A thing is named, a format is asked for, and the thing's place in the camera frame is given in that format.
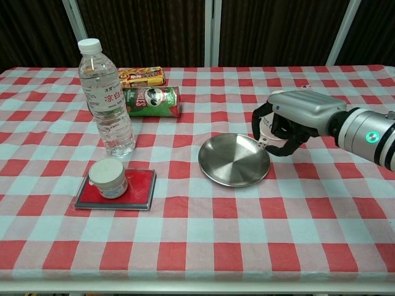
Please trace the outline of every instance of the small jar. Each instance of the small jar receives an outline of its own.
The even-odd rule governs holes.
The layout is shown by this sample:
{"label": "small jar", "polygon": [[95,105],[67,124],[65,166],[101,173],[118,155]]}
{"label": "small jar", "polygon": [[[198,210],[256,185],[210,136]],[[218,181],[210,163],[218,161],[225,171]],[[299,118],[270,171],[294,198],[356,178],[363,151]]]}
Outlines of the small jar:
{"label": "small jar", "polygon": [[115,158],[95,162],[89,169],[89,184],[95,185],[107,199],[120,197],[128,188],[122,162]]}

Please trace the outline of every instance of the green pringles can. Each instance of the green pringles can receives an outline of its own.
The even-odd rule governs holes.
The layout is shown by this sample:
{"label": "green pringles can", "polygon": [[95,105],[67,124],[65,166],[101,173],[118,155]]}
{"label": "green pringles can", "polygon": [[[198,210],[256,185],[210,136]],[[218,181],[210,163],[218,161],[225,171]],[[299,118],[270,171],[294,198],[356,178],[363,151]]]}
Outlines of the green pringles can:
{"label": "green pringles can", "polygon": [[124,89],[129,116],[178,117],[180,90],[178,87]]}

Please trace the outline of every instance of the yellow snack box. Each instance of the yellow snack box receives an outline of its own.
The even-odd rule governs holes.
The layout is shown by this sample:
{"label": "yellow snack box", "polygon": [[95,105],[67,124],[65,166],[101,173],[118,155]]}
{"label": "yellow snack box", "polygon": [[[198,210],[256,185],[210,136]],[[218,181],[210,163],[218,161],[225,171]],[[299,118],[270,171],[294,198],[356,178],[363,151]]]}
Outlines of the yellow snack box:
{"label": "yellow snack box", "polygon": [[156,86],[165,83],[165,72],[162,67],[131,68],[119,70],[122,88],[137,88],[140,86]]}

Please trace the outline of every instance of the white bottle cap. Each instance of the white bottle cap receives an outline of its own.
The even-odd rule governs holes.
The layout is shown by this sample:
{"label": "white bottle cap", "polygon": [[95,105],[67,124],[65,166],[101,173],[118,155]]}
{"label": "white bottle cap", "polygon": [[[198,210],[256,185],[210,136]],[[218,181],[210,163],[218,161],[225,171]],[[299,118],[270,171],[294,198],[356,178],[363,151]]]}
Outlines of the white bottle cap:
{"label": "white bottle cap", "polygon": [[78,48],[82,54],[98,54],[102,51],[100,40],[96,38],[82,39],[78,42]]}
{"label": "white bottle cap", "polygon": [[125,177],[123,164],[115,158],[104,158],[89,169],[90,181],[99,187],[111,187]]}

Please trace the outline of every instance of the green indicator light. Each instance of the green indicator light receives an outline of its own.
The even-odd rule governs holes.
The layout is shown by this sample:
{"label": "green indicator light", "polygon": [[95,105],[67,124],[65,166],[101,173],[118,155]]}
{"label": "green indicator light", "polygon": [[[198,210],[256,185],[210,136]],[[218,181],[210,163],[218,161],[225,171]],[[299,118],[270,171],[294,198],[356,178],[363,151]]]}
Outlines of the green indicator light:
{"label": "green indicator light", "polygon": [[366,134],[366,141],[369,143],[376,143],[380,138],[380,135],[376,131],[370,131]]}

